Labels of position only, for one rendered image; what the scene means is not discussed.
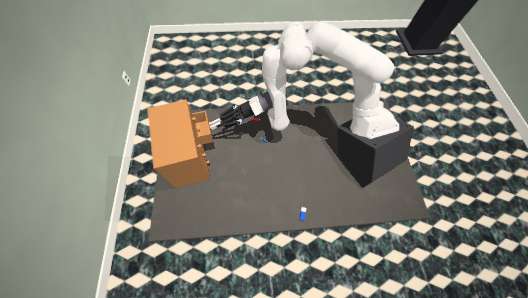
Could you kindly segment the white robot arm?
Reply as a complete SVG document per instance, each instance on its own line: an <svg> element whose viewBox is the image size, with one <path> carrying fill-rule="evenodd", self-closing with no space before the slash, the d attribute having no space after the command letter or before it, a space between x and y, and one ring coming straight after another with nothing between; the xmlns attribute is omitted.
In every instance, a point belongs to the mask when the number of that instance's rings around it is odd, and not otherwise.
<svg viewBox="0 0 528 298"><path fill-rule="evenodd" d="M399 131L398 122L379 101L380 83L388 80L394 70L388 56L321 21L315 22L308 32L301 23L291 22L278 42L263 53L262 75L268 91L250 99L255 116L267 111L273 129L287 128L290 121L286 114L286 70L299 70L312 60L313 53L320 53L352 72L352 133L372 139Z"/></svg>

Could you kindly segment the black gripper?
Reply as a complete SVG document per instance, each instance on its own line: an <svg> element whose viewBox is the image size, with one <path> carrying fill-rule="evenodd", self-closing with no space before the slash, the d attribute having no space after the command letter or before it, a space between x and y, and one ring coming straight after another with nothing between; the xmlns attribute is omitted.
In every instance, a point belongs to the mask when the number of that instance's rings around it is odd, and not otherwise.
<svg viewBox="0 0 528 298"><path fill-rule="evenodd" d="M210 122L209 125L212 124L212 126L210 126L212 130L220 126L224 126L226 128L235 125L242 125L242 120L252 115L254 115L254 113L250 107L249 101L241 104L241 106L236 106L233 104L229 109L220 114L219 119Z"/></svg>

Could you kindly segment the wooden chest of drawers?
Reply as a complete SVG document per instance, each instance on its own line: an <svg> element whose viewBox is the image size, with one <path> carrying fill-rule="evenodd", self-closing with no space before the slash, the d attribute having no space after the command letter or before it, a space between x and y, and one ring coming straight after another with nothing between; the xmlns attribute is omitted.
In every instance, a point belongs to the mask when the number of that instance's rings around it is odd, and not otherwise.
<svg viewBox="0 0 528 298"><path fill-rule="evenodd" d="M187 103L148 108L153 167L176 188L210 179L197 156Z"/></svg>

